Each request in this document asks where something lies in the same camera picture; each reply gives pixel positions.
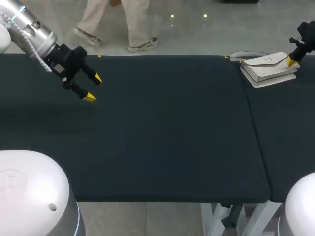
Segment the person's leg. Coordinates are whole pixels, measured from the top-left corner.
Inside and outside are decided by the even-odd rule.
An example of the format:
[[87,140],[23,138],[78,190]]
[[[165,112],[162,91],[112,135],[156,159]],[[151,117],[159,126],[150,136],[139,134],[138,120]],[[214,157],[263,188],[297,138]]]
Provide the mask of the person's leg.
[[82,20],[74,32],[93,46],[99,46],[100,40],[96,37],[96,30],[102,19],[108,0],[88,0]]
[[129,51],[140,52],[157,46],[157,38],[147,32],[147,10],[150,0],[122,0],[129,30]]

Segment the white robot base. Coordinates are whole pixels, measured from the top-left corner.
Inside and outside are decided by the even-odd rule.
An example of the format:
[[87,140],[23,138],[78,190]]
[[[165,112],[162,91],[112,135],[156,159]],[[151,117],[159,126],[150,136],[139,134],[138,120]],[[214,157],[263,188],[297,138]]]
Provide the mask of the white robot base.
[[0,151],[0,235],[85,236],[62,168],[33,151]]
[[315,173],[300,179],[290,190],[278,221],[276,236],[315,235]]

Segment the gray floor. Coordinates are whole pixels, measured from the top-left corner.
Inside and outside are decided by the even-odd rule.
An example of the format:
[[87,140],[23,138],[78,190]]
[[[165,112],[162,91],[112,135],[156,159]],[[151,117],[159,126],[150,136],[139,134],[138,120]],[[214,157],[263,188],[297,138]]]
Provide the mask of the gray floor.
[[[130,55],[121,6],[108,7],[100,24],[104,44],[95,49],[72,33],[85,0],[22,0],[59,36],[90,54]],[[238,50],[290,52],[297,26],[315,19],[314,0],[261,0],[257,5],[211,0],[151,0],[148,27],[160,45],[139,55],[229,55]],[[9,53],[21,51],[12,45]],[[200,204],[80,203],[88,236],[200,236]]]

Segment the black tablecloth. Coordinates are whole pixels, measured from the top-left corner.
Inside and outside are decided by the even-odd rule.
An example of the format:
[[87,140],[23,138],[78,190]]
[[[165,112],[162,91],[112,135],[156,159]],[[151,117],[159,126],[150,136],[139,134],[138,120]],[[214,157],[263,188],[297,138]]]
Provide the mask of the black tablecloth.
[[238,69],[222,56],[88,57],[80,101],[26,55],[1,55],[0,149],[55,159],[78,200],[264,202]]
[[314,60],[305,58],[295,80],[258,89],[246,83],[274,202],[285,201],[300,178],[315,172]]

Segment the white sneaker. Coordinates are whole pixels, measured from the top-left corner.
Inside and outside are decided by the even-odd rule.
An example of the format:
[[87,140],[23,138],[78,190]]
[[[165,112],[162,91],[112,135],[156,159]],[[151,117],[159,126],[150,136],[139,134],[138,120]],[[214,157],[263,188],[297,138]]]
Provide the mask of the white sneaker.
[[74,28],[73,32],[80,38],[86,39],[87,43],[94,47],[99,47],[101,45],[100,40],[96,36],[86,33],[79,27]]
[[141,51],[152,50],[158,46],[158,38],[152,37],[151,41],[139,46],[139,47],[128,47],[129,52],[138,53]]

